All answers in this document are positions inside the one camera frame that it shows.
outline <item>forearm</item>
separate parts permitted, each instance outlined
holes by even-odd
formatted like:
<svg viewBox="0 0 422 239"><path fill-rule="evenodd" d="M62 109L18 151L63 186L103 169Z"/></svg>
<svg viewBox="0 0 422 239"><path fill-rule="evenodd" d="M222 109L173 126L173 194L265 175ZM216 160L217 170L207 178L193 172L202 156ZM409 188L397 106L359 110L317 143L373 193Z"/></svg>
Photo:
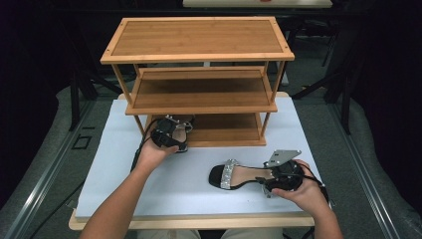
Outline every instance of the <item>forearm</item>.
<svg viewBox="0 0 422 239"><path fill-rule="evenodd" d="M315 237L316 239L341 239L342 234L339 228L337 218L331 209L314 216L315 221Z"/></svg>
<svg viewBox="0 0 422 239"><path fill-rule="evenodd" d="M81 238L123 238L149 172L132 172L103 202Z"/></svg>

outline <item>white surface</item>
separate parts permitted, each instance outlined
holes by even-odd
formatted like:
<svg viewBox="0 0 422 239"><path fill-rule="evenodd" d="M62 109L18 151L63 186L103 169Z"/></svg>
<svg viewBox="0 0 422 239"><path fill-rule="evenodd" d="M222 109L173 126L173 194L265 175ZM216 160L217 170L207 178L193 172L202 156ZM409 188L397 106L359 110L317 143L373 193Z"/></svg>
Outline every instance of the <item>white surface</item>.
<svg viewBox="0 0 422 239"><path fill-rule="evenodd" d="M309 163L319 178L292 99L276 101L279 112L271 114L266 146L190 147L185 153L170 155L148 178L134 216L302 211L280 197L266 198L258 183L248 183L237 190L223 190L208 183L213 166L236 158L242 165L261 167L275 149L301 150L298 158ZM133 117L124 114L126 105L126 100L115 100L111 106L76 218L91 217L129 174L141 136Z"/></svg>
<svg viewBox="0 0 422 239"><path fill-rule="evenodd" d="M330 0L183 0L184 7L330 8Z"/></svg>

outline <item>right hand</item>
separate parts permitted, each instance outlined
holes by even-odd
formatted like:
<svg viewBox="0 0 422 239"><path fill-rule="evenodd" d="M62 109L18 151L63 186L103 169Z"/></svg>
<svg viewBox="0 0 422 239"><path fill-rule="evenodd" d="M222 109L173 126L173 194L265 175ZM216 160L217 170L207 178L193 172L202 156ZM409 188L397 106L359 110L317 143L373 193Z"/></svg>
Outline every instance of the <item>right hand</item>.
<svg viewBox="0 0 422 239"><path fill-rule="evenodd" d="M301 166L305 175L313 176L307 169L307 167L310 167L307 163L300 159L295 159L295 161L306 166ZM329 209L328 203L321 193L319 186L315 181L310 179L304 178L302 185L296 191L274 188L272 193L295 202L303 211L306 211L311 216L316 216L321 211Z"/></svg>

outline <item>cable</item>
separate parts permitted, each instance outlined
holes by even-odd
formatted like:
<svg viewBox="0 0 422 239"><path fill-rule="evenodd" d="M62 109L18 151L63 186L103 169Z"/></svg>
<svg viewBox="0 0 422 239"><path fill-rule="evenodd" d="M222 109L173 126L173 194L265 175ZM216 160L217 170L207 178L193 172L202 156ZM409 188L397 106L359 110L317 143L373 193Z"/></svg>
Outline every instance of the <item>cable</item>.
<svg viewBox="0 0 422 239"><path fill-rule="evenodd" d="M35 235L38 233L38 231L40 231L40 229L44 226L44 224L46 224L46 222L63 206L63 204L65 204L69 198L71 198L71 196L73 196L75 194L76 191L78 191L85 183L85 179L72 191L71 194L69 194L65 200L63 200L59 206L57 206L45 219L43 222L41 222L41 224L37 227L37 229L35 229L35 231L31 234L31 239L35 237Z"/></svg>

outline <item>dark background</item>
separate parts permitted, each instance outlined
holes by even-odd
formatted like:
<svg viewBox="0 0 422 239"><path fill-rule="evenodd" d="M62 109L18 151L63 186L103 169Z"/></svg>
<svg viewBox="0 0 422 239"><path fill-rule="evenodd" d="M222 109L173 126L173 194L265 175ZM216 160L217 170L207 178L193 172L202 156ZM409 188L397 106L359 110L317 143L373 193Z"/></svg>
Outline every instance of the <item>dark background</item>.
<svg viewBox="0 0 422 239"><path fill-rule="evenodd" d="M403 198L422 214L422 3L385 0L367 6L367 2L346 2L368 13L364 64L352 96L365 110L382 167ZM68 87L81 69L109 74L99 58L121 17L205 14L169 11L181 9L180 0L1 4L1 207L53 122L56 93ZM225 14L236 12L229 9ZM333 58L331 64L340 62Z"/></svg>

